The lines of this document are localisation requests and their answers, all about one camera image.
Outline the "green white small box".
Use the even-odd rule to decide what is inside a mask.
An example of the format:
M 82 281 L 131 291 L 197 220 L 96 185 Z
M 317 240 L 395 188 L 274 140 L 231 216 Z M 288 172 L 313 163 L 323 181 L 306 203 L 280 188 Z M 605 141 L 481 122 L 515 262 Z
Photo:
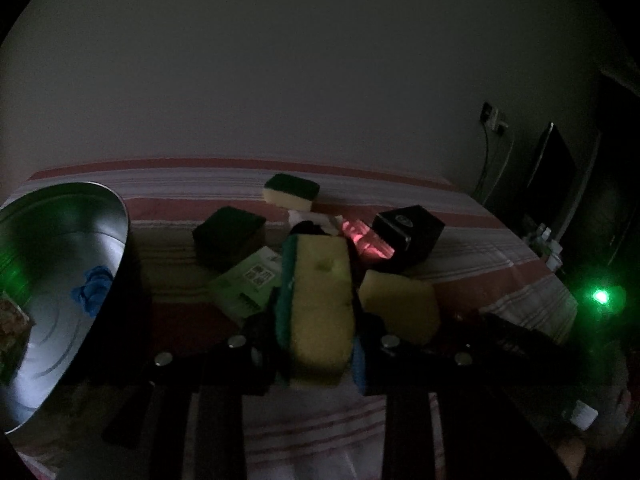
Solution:
M 273 289 L 281 287 L 282 258 L 265 246 L 208 284 L 214 304 L 233 321 L 265 310 Z

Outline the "green white snack packet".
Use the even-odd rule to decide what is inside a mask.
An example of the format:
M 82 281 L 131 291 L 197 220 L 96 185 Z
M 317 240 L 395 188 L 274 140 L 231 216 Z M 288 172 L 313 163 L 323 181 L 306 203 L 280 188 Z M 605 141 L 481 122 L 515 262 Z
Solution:
M 1 294 L 1 376 L 12 373 L 32 329 L 32 319 L 5 292 Z

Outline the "wall power outlet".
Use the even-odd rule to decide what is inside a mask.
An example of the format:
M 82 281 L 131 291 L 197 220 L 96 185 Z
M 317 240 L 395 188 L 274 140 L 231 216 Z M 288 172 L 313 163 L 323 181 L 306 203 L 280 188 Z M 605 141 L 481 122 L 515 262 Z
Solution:
M 491 105 L 489 102 L 483 103 L 482 110 L 480 111 L 480 124 L 491 131 L 509 127 L 506 122 L 506 115 L 503 114 L 498 107 Z

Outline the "blue crumpled object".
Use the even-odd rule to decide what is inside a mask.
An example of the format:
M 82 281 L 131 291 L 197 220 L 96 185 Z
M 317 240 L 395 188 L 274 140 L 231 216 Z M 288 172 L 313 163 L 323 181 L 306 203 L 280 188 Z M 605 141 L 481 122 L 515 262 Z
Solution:
M 74 287 L 70 296 L 90 318 L 95 318 L 113 283 L 113 274 L 107 266 L 95 266 L 85 273 L 85 283 Z

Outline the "black cube box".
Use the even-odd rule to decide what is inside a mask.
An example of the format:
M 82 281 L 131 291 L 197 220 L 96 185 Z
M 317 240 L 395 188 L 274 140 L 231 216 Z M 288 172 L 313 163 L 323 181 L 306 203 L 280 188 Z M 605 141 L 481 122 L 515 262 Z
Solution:
M 415 276 L 436 246 L 445 223 L 420 205 L 379 212 L 373 219 L 375 234 L 393 248 L 393 255 L 376 265 L 382 272 Z

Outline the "large metal bowl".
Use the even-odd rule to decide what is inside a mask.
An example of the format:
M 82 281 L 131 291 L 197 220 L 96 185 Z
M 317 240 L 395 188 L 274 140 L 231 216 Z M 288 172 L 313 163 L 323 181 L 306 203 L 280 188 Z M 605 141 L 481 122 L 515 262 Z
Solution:
M 13 434 L 34 418 L 72 365 L 94 322 L 72 297 L 93 269 L 127 264 L 129 214 L 102 184 L 47 186 L 1 211 L 1 290 L 32 325 L 1 388 L 1 428 Z

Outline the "yellow green sponge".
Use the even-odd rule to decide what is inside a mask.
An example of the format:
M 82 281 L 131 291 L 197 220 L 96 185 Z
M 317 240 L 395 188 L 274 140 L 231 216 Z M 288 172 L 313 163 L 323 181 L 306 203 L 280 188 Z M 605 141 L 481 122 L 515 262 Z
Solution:
M 282 247 L 276 305 L 280 347 L 303 366 L 341 372 L 352 355 L 355 321 L 346 240 L 295 234 Z

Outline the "red foil packet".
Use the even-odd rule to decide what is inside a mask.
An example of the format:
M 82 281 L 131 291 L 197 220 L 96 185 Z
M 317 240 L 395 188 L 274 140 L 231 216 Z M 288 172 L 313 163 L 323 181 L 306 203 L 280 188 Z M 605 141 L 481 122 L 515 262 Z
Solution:
M 378 262 L 393 258 L 394 248 L 384 242 L 366 222 L 344 218 L 341 231 L 352 241 L 363 261 Z

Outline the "striped red white tablecloth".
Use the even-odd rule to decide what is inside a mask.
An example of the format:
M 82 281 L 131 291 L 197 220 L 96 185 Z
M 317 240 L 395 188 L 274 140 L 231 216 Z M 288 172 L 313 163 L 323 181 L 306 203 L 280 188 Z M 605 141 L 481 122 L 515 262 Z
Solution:
M 72 181 L 99 182 L 117 192 L 131 214 L 153 311 L 196 327 L 209 307 L 192 229 L 231 205 L 264 216 L 269 233 L 280 234 L 286 212 L 262 199 L 262 187 L 279 172 L 316 181 L 322 214 L 371 221 L 386 209 L 423 206 L 445 229 L 422 275 L 447 306 L 495 313 L 555 339 L 570 329 L 576 301 L 560 280 L 497 218 L 440 177 L 272 160 L 165 158 L 43 170 L 18 192 Z M 385 404 L 363 398 L 351 382 L 333 390 L 280 390 L 244 406 L 250 478 L 380 476 Z

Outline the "yellow black sponge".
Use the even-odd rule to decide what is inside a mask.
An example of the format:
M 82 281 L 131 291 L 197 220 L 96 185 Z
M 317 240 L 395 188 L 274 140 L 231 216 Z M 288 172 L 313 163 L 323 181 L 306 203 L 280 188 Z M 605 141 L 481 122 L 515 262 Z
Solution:
M 264 184 L 262 197 L 273 206 L 311 211 L 319 192 L 320 185 L 317 182 L 292 174 L 275 174 Z

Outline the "black square box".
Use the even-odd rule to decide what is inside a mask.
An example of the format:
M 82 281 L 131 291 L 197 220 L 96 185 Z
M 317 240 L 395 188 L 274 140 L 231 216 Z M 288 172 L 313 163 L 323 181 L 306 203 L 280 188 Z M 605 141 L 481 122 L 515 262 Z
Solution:
M 224 206 L 192 231 L 196 263 L 223 274 L 265 245 L 266 218 Z

